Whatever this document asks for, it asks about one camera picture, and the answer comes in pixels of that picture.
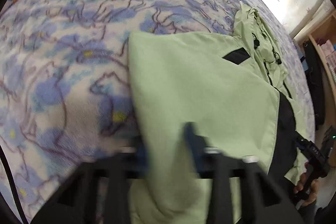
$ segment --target black bag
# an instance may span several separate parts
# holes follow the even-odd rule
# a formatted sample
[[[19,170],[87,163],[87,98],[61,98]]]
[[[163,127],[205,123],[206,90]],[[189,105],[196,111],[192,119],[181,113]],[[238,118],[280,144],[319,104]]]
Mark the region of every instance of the black bag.
[[[321,73],[321,60],[311,41],[303,43],[308,70],[305,71],[308,88],[315,112],[315,126],[324,124],[326,117],[325,99]]]

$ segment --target jacket pocket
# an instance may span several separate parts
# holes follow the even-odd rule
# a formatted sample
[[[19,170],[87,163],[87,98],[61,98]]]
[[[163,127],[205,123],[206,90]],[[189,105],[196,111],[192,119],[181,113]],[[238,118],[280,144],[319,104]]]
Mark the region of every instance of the jacket pocket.
[[[249,53],[242,47],[237,50],[234,50],[227,55],[223,56],[222,58],[228,60],[236,65],[244,62],[246,59],[249,59],[251,56]]]

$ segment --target light green jacket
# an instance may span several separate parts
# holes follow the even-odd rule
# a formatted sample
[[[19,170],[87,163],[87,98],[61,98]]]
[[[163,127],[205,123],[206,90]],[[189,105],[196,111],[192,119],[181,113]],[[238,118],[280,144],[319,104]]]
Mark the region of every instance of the light green jacket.
[[[252,33],[260,41],[256,50]],[[222,58],[241,47],[251,58],[239,65]],[[197,179],[183,142],[185,122],[195,122],[197,133],[208,137],[211,145],[226,155],[258,156],[267,172],[276,142],[277,88],[293,107],[296,130],[306,136],[302,113],[284,86],[287,70],[276,64],[273,49],[280,53],[257,10],[242,3],[233,36],[131,33],[131,90],[150,166],[146,179],[133,181],[130,189],[132,223],[205,223],[211,181]],[[304,160],[298,153],[295,166],[286,175],[293,183],[303,171]],[[231,179],[231,191],[238,221],[237,179]]]

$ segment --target human hand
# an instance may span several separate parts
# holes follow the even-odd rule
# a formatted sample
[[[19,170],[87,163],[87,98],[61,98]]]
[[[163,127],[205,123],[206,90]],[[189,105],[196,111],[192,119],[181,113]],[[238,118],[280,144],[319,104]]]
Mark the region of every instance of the human hand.
[[[306,173],[303,173],[300,176],[300,181],[294,187],[294,194],[297,194],[299,191],[303,189],[305,182],[306,182]],[[311,182],[311,185],[310,185],[311,190],[310,190],[309,198],[304,201],[302,206],[307,206],[316,200],[319,187],[320,187],[320,183],[318,180],[315,179]]]

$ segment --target bed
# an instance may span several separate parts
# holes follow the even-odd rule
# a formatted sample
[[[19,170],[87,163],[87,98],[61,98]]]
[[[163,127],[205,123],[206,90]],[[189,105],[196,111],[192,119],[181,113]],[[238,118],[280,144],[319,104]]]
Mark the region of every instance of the bed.
[[[17,0],[2,14],[0,144],[28,220],[78,163],[110,155],[138,133],[129,33],[232,34],[239,1],[256,7],[278,39],[313,140],[314,110],[298,54],[261,0]],[[17,214],[3,169],[0,178]]]

